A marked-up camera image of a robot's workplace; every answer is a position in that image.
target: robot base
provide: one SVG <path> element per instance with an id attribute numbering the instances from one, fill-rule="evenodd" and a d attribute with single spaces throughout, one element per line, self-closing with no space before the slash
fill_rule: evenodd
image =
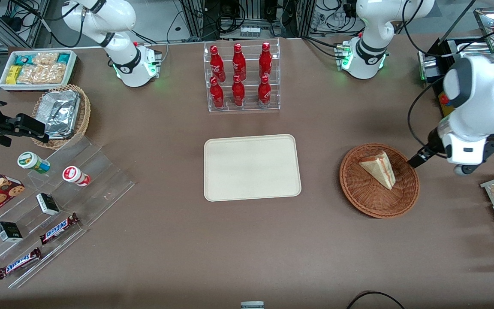
<path id="1" fill-rule="evenodd" d="M 161 53 L 156 54 L 155 51 L 145 46 L 137 46 L 137 49 L 141 52 L 141 61 L 131 73 L 119 72 L 114 65 L 118 78 L 129 87 L 140 87 L 152 78 L 158 78 L 161 69 Z"/>
<path id="2" fill-rule="evenodd" d="M 350 41 L 344 41 L 342 46 L 335 48 L 335 55 L 343 58 L 337 59 L 337 68 L 339 71 L 344 70 L 350 73 L 355 78 L 370 79 L 383 67 L 386 55 L 383 55 L 380 64 L 367 64 L 355 50 L 358 41 L 359 37 L 355 37 Z"/>

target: white bottle cap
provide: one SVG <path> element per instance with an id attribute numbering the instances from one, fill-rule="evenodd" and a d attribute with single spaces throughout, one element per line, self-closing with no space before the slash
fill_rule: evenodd
<path id="1" fill-rule="evenodd" d="M 20 156 L 18 156 L 18 159 L 16 162 L 18 163 L 18 166 L 22 168 L 32 168 L 36 165 L 37 161 L 39 158 L 37 155 L 33 152 L 26 151 L 22 153 Z"/>
<path id="2" fill-rule="evenodd" d="M 62 178 L 67 182 L 77 182 L 81 178 L 81 171 L 75 166 L 68 166 L 62 172 Z"/>

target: yellow snack bar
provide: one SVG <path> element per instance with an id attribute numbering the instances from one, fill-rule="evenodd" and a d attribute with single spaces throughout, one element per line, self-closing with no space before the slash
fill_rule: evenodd
<path id="1" fill-rule="evenodd" d="M 5 79 L 5 83 L 9 85 L 16 84 L 16 78 L 20 74 L 22 67 L 20 65 L 11 65 L 9 68 L 9 73 Z"/>

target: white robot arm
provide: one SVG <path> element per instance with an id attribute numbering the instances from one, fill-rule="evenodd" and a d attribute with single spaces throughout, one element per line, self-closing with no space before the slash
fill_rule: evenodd
<path id="1" fill-rule="evenodd" d="M 76 4 L 65 23 L 73 30 L 83 32 L 106 50 L 114 62 L 117 76 L 130 87 L 143 86 L 158 73 L 155 52 L 136 46 L 125 31 L 135 27 L 136 14 L 124 0 L 77 0 L 65 2 L 64 15 Z"/>
<path id="2" fill-rule="evenodd" d="M 361 38 L 343 42 L 341 69 L 359 79 L 375 76 L 382 68 L 386 47 L 394 37 L 392 21 L 402 20 L 404 7 L 405 19 L 410 20 L 423 18 L 433 6 L 434 0 L 358 0 L 355 10 L 365 22 L 365 30 Z"/>
<path id="3" fill-rule="evenodd" d="M 486 0 L 494 7 L 494 0 Z M 455 172 L 470 174 L 494 153 L 487 141 L 494 133 L 494 54 L 462 58 L 443 79 L 443 89 L 455 110 L 443 118 L 411 160 L 420 166 L 436 153 L 458 164 Z"/>

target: white storage tray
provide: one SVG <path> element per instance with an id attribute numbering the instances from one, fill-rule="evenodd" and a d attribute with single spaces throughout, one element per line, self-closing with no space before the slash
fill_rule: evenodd
<path id="1" fill-rule="evenodd" d="M 289 134 L 210 139 L 204 192 L 211 202 L 300 194 L 295 138 Z"/>
<path id="2" fill-rule="evenodd" d="M 37 84 L 37 85 L 25 85 L 25 84 L 6 84 L 6 76 L 9 73 L 9 68 L 11 65 L 14 65 L 16 58 L 23 55 L 31 55 L 39 52 L 47 52 L 47 53 L 60 53 L 60 54 L 70 54 L 70 58 L 68 59 L 68 63 L 66 64 L 66 72 L 64 72 L 64 77 L 62 78 L 62 82 L 60 84 Z M 5 65 L 5 69 L 0 78 L 0 87 L 3 90 L 7 90 L 10 92 L 13 91 L 42 91 L 49 90 L 52 88 L 56 88 L 59 86 L 65 86 L 70 81 L 72 76 L 72 71 L 74 70 L 74 65 L 76 61 L 77 55 L 73 51 L 69 49 L 38 49 L 31 51 L 13 51 L 9 55 L 9 59 Z"/>

